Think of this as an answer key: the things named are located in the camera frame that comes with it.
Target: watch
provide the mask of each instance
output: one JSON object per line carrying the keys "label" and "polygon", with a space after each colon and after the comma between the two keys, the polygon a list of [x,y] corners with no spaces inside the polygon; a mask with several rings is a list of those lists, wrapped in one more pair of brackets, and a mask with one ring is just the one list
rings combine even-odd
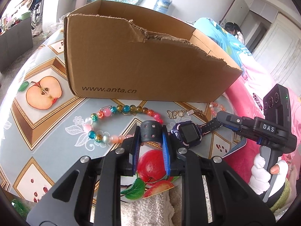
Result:
{"label": "watch", "polygon": [[192,121],[185,121],[175,124],[170,133],[183,143],[184,146],[193,147],[201,143],[202,136],[221,126],[222,123],[216,118],[201,126],[196,125]]}

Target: black hair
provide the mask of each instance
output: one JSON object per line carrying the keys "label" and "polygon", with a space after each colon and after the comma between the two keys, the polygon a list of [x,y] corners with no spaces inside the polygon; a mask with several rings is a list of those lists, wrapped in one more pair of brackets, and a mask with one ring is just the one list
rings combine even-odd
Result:
{"label": "black hair", "polygon": [[242,34],[241,29],[239,28],[238,24],[233,23],[233,22],[227,22],[225,24],[225,30],[228,32],[235,31],[235,34],[237,34],[237,32],[239,31]]}

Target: white glove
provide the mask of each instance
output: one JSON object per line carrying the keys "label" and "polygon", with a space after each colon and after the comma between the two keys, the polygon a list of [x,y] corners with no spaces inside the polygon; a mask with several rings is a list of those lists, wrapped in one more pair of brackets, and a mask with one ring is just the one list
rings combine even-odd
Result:
{"label": "white glove", "polygon": [[[269,197],[275,194],[285,183],[285,178],[288,172],[288,164],[281,160],[279,157],[278,162],[276,163],[279,166],[279,173],[277,175],[274,186],[271,190]],[[271,175],[268,171],[264,169],[265,160],[260,154],[257,154],[254,158],[254,166],[252,166],[252,176],[250,178],[249,186],[254,190],[258,195],[267,191],[270,187],[269,180]]]}

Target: red apple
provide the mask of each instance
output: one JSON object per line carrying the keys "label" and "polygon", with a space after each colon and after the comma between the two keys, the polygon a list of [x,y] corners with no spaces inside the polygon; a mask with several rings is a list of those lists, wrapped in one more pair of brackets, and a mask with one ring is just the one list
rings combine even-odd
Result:
{"label": "red apple", "polygon": [[143,196],[143,198],[159,194],[165,190],[173,188],[174,185],[166,180],[156,182]]}
{"label": "red apple", "polygon": [[144,182],[155,182],[162,179],[165,174],[163,152],[150,150],[139,158],[137,172]]}
{"label": "red apple", "polygon": [[46,76],[39,82],[28,88],[26,101],[38,110],[49,109],[58,98],[62,96],[62,88],[59,81],[53,76]]}

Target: watch screen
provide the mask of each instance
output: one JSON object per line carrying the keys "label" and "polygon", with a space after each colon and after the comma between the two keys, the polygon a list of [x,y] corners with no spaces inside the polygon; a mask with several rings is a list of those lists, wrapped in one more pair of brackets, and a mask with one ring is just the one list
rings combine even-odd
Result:
{"label": "watch screen", "polygon": [[197,131],[193,124],[187,126],[181,126],[184,137],[186,138],[186,142],[190,143],[191,141],[200,139]]}

